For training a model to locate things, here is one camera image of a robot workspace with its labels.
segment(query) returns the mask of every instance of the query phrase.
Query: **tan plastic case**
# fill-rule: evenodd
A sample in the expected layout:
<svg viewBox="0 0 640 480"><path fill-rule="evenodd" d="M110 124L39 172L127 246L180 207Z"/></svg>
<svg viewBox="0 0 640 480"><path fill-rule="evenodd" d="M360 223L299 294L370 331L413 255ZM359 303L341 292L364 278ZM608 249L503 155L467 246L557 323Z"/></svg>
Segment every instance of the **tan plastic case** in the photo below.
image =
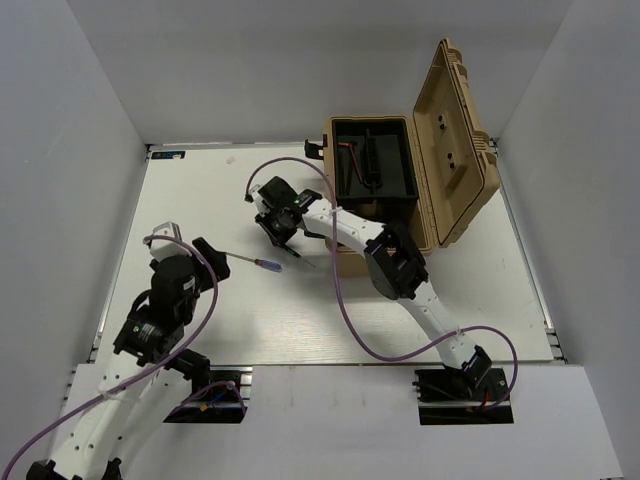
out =
<svg viewBox="0 0 640 480"><path fill-rule="evenodd" d="M409 230L424 255L447 247L464 233L480 209L500 187L496 156L480 122L467 80L462 54L445 38L413 109L413 117L331 117L325 125L324 169L334 178L333 122L337 120L403 119L416 172L419 200ZM340 247L341 277L367 275L364 259Z"/></svg>

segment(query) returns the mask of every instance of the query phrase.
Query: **screwdriver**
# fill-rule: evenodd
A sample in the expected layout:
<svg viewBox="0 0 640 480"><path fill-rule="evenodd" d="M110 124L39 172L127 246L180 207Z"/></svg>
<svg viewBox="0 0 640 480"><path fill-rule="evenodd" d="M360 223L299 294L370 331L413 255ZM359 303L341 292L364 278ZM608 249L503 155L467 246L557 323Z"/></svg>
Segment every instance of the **screwdriver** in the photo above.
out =
<svg viewBox="0 0 640 480"><path fill-rule="evenodd" d="M289 255L293 255L296 258L299 258L300 260L302 260L303 262L308 263L309 265L311 265L313 268L316 268L316 266L311 263L309 260L307 260L306 258L304 258L302 255L300 255L298 252L296 252L293 248L291 247L287 247L286 245L282 246L282 249L287 252Z"/></svg>
<svg viewBox="0 0 640 480"><path fill-rule="evenodd" d="M265 270L269 270L271 272L277 272L280 273L282 271L282 266L279 263L276 262L270 262L269 260L260 260L259 258L249 258L249 257L244 257L242 255L236 255L235 253L229 253L227 252L227 255L229 255L230 257L233 258L239 258L240 260L245 260L247 262L251 262L255 265L258 265L261 268L264 268Z"/></svg>

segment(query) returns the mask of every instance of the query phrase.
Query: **red wire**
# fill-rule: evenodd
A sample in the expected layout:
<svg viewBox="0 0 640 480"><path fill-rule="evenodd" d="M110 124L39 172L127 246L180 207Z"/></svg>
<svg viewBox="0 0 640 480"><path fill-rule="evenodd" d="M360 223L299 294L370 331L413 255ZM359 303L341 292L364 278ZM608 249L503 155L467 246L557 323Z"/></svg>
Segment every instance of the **red wire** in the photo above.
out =
<svg viewBox="0 0 640 480"><path fill-rule="evenodd" d="M358 166L358 161L356 160L356 152L353 150L353 144L351 142L338 142L338 145L340 145L341 147L349 147L349 150L351 151L351 159L353 160L353 164L356 167L356 173L358 174L358 179L360 180L360 183L362 183L362 173L360 173L360 167Z"/></svg>
<svg viewBox="0 0 640 480"><path fill-rule="evenodd" d="M480 406L478 408L476 408L476 412L479 412L480 410L482 410L487 405L488 401L489 401L489 390L485 389L485 391L484 391L484 400L482 401Z"/></svg>

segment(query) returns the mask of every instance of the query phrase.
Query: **tool case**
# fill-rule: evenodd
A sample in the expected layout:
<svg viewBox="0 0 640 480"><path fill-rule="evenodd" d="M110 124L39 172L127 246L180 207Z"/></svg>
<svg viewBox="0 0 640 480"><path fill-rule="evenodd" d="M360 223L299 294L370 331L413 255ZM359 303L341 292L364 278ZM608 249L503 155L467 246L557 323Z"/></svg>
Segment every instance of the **tool case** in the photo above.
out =
<svg viewBox="0 0 640 480"><path fill-rule="evenodd" d="M338 205L371 220L402 221L424 255L457 241L500 186L462 54L446 38L412 117L331 117L322 147L320 156L306 142L305 152L324 160ZM339 246L338 273L363 276L367 267Z"/></svg>

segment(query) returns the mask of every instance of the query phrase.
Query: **white table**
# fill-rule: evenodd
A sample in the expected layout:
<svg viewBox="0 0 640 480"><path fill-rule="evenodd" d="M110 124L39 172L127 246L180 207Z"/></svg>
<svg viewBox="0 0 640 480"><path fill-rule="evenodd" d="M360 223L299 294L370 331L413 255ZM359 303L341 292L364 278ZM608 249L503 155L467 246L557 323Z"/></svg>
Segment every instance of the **white table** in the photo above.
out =
<svg viewBox="0 0 640 480"><path fill-rule="evenodd" d="M95 395L80 365L65 410ZM420 426L414 368L259 366L240 425L163 424L127 480L598 479L622 475L583 367L523 365L512 425ZM507 377L511 367L505 368ZM56 445L74 421L57 432Z"/></svg>
<svg viewBox="0 0 640 480"><path fill-rule="evenodd" d="M301 145L256 145L188 150L184 159L150 160L111 297L97 361L104 362L131 302L148 288L151 257L142 238L167 220L178 223L187 241L203 236L218 250L282 263L280 274L229 259L231 278L220 286L213 319L194 349L213 364L373 363L351 338L336 305L329 252L322 240L301 233L291 245L317 268L275 249L253 221L255 206L243 201L251 172L279 156L303 158ZM323 191L322 180L306 166L282 162L256 181L279 175L295 189ZM494 195L460 241L427 258L427 268L443 303L461 326L485 324L506 333L524 361L553 359L544 317L529 283L503 199ZM376 351L399 355L427 342L402 307L387 301L369 279L343 281L348 311L365 341ZM204 294L195 314L209 306ZM491 333L473 337L494 359L510 361L504 342ZM416 362L438 362L435 351Z"/></svg>

